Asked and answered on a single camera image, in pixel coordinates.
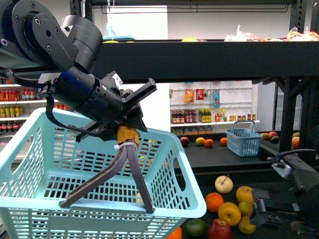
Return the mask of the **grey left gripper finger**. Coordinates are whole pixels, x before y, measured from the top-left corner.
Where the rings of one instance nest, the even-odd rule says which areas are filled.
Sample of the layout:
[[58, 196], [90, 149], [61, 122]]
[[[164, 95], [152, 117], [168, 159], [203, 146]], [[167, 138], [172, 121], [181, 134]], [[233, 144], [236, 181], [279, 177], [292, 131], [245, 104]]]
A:
[[136, 186], [139, 190], [140, 196], [144, 203], [146, 212], [148, 214], [152, 214], [155, 211], [153, 206], [149, 191], [147, 189], [146, 183], [143, 179], [142, 173], [140, 171], [139, 160], [137, 158], [137, 146], [136, 144], [128, 144], [127, 145], [127, 155], [128, 155], [128, 162], [130, 164], [131, 173], [133, 179], [136, 183]]

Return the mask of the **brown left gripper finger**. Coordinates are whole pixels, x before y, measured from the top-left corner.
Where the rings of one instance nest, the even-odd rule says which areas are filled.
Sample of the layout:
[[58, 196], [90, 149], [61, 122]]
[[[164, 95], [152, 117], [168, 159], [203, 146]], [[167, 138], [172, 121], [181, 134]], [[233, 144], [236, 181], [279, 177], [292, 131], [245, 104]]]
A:
[[105, 169], [97, 173], [92, 178], [85, 181], [83, 184], [76, 187], [71, 191], [63, 202], [59, 203], [62, 208], [69, 208], [73, 203], [75, 203], [80, 198], [87, 195], [89, 192], [93, 191], [101, 184], [115, 176], [123, 167], [127, 160], [127, 146], [121, 145], [118, 153], [113, 160], [113, 162]]

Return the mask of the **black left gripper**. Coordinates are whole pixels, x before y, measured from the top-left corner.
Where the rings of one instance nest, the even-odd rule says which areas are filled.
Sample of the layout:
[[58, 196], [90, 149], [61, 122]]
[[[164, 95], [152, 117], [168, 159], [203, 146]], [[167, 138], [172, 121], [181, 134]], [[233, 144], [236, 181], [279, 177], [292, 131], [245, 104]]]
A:
[[[155, 81], [150, 78], [146, 84], [133, 91], [119, 89], [119, 79], [115, 71], [98, 79], [93, 74], [72, 67], [62, 73], [42, 74], [39, 82], [43, 86], [38, 94], [47, 99], [47, 118], [59, 127], [75, 131], [77, 142], [87, 136], [98, 137], [103, 141], [115, 140], [120, 126], [146, 132], [140, 101], [156, 91]], [[59, 122], [53, 115], [55, 100], [89, 118], [91, 122], [84, 127]]]

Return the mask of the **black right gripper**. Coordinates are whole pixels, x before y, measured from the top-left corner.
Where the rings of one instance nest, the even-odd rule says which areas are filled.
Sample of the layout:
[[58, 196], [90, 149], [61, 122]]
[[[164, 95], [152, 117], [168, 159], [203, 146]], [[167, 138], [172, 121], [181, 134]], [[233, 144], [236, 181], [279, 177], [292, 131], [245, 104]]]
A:
[[268, 158], [272, 168], [284, 179], [292, 182], [287, 193], [254, 188], [252, 196], [253, 223], [278, 227], [291, 223], [293, 227], [319, 225], [319, 173], [301, 160], [297, 153], [315, 152], [314, 149], [297, 149]]

